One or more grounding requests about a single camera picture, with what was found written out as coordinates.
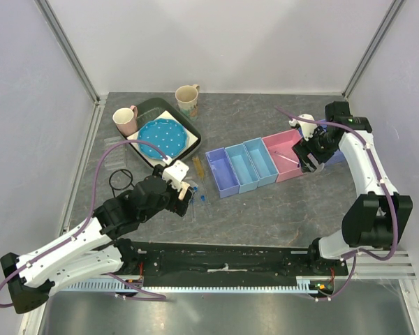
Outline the graduated cylinder blue base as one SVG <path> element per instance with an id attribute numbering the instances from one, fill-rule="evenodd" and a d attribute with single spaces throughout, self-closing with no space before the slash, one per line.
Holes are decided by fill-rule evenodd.
<path id="1" fill-rule="evenodd" d="M 291 163 L 296 164 L 298 167 L 300 166 L 299 161 L 295 161 L 295 160 L 293 160 L 292 158 L 289 158 L 289 157 L 287 157 L 287 156 L 283 155 L 282 153 L 279 153 L 278 151 L 274 151 L 274 154 L 275 154 L 275 155 L 277 155 L 278 157 L 280 157 L 280 158 L 282 158 L 282 159 L 286 160 L 286 161 L 289 161 L 289 162 L 291 162 Z"/>

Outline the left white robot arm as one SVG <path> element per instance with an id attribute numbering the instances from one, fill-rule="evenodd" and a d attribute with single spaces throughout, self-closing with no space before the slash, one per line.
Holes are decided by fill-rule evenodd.
<path id="1" fill-rule="evenodd" d="M 139 257 L 123 238 L 160 211 L 183 217 L 194 194 L 185 181 L 151 175 L 106 200 L 66 234 L 24 255 L 8 253 L 0 263 L 17 314 L 28 313 L 75 282 L 121 271 L 133 274 Z"/>

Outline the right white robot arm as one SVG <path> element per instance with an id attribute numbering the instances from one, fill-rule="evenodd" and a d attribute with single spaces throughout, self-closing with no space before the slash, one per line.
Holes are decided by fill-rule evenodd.
<path id="1" fill-rule="evenodd" d="M 325 106 L 324 120 L 301 114 L 291 116 L 289 124 L 302 133 L 292 147 L 301 170 L 320 170 L 339 151 L 346 159 L 357 195 L 340 229 L 311 243 L 305 259 L 307 269 L 323 274 L 331 260 L 345 261 L 359 253 L 381 262 L 392 258 L 413 201 L 402 195 L 385 173 L 368 118 L 352 115 L 348 102 L 334 101 Z"/>

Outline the blue cap pipette left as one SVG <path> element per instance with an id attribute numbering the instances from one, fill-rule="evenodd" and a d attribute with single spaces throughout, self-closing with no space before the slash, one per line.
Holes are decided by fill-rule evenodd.
<path id="1" fill-rule="evenodd" d="M 190 207 L 191 207 L 191 222 L 196 221 L 196 212 L 195 212 L 195 200 L 192 197 L 190 200 Z"/>

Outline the purple large bin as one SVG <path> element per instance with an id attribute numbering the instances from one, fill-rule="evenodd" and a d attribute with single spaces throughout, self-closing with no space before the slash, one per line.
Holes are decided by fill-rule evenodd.
<path id="1" fill-rule="evenodd" d="M 327 131 L 327 126 L 326 125 L 321 125 L 321 127 Z M 302 134 L 302 129 L 298 128 L 298 132 L 300 134 L 300 136 L 303 138 L 303 134 Z M 336 152 L 334 152 L 333 156 L 325 163 L 325 165 L 333 165 L 336 163 L 340 163 L 340 162 L 344 162 L 346 161 L 343 153 L 339 150 L 337 150 Z"/>

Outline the blue cap pipette right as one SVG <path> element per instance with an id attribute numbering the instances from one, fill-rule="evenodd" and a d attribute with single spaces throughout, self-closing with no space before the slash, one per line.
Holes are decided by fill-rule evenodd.
<path id="1" fill-rule="evenodd" d="M 210 205 L 209 205 L 209 203 L 207 201 L 207 198 L 204 195 L 201 195 L 200 196 L 200 200 L 201 200 L 201 202 L 204 205 L 204 208 L 205 208 L 205 211 L 206 211 L 207 215 L 208 216 L 211 216 Z"/>

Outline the pink bin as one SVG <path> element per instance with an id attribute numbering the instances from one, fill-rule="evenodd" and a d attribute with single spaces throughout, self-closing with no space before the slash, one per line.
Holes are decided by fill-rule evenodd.
<path id="1" fill-rule="evenodd" d="M 303 175 L 300 166 L 298 167 L 296 164 L 286 161 L 274 154 L 274 151 L 278 151 L 295 161 L 299 161 L 293 152 L 292 147 L 300 139 L 302 139 L 302 137 L 295 129 L 263 137 L 263 142 L 279 172 L 276 180 L 277 183 Z"/>

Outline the purple narrow bin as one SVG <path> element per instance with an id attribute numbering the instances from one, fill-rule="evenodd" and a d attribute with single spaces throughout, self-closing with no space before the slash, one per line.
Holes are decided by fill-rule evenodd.
<path id="1" fill-rule="evenodd" d="M 239 193 L 240 184 L 234 173 L 226 150 L 218 148 L 205 153 L 214 177 L 220 198 L 227 198 Z"/>

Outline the blue dotted plate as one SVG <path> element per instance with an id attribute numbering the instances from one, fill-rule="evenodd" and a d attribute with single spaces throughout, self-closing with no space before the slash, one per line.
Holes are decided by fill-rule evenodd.
<path id="1" fill-rule="evenodd" d="M 186 149 L 189 137 L 179 122 L 158 118 L 147 122 L 138 131 L 137 139 L 151 143 L 171 158 L 177 158 Z"/>

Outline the light blue bin right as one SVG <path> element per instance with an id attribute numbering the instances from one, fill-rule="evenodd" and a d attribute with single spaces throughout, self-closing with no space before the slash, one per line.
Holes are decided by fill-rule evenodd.
<path id="1" fill-rule="evenodd" d="M 259 177 L 258 187 L 276 182 L 279 172 L 261 137 L 243 142 Z"/>

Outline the light blue bin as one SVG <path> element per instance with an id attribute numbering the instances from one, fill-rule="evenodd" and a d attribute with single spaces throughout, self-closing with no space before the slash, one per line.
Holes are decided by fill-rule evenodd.
<path id="1" fill-rule="evenodd" d="M 279 172 L 261 137 L 243 142 L 259 177 L 258 187 L 276 182 Z"/>
<path id="2" fill-rule="evenodd" d="M 226 153 L 240 185 L 239 194 L 258 187 L 259 176 L 243 144 L 226 147 Z"/>

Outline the light blue bin left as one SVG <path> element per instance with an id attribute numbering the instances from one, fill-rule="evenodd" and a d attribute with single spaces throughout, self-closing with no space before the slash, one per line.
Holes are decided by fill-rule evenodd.
<path id="1" fill-rule="evenodd" d="M 226 153 L 240 185 L 239 194 L 258 187 L 259 176 L 243 144 L 226 147 Z"/>

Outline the clear test tube rack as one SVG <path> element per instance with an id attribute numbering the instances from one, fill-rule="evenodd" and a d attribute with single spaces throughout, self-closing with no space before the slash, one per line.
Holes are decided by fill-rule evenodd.
<path id="1" fill-rule="evenodd" d="M 120 137 L 109 137 L 104 139 L 104 149 L 107 151 L 113 145 L 121 142 Z M 113 149 L 104 160 L 104 167 L 108 171 L 124 169 L 126 167 L 126 148 L 124 145 Z"/>

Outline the pink and cream mug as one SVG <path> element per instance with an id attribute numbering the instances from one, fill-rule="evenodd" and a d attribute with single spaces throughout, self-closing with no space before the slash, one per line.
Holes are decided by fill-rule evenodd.
<path id="1" fill-rule="evenodd" d="M 112 116 L 118 131 L 128 137 L 138 130 L 137 123 L 138 109 L 135 105 L 123 107 L 116 110 Z"/>

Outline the beige mug with pattern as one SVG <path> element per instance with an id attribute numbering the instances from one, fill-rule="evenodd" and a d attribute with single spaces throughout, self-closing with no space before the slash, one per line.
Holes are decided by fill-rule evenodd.
<path id="1" fill-rule="evenodd" d="M 175 92 L 175 99 L 179 108 L 188 119 L 195 121 L 198 118 L 198 97 L 200 85 L 184 85 Z"/>

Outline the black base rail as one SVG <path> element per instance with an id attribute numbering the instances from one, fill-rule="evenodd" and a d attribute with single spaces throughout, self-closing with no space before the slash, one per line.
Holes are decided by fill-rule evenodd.
<path id="1" fill-rule="evenodd" d="M 134 290 L 148 286 L 291 284 L 297 276 L 348 276 L 344 261 L 311 262 L 309 248 L 149 243 L 131 241 L 127 267 L 91 278 L 117 279 Z"/>

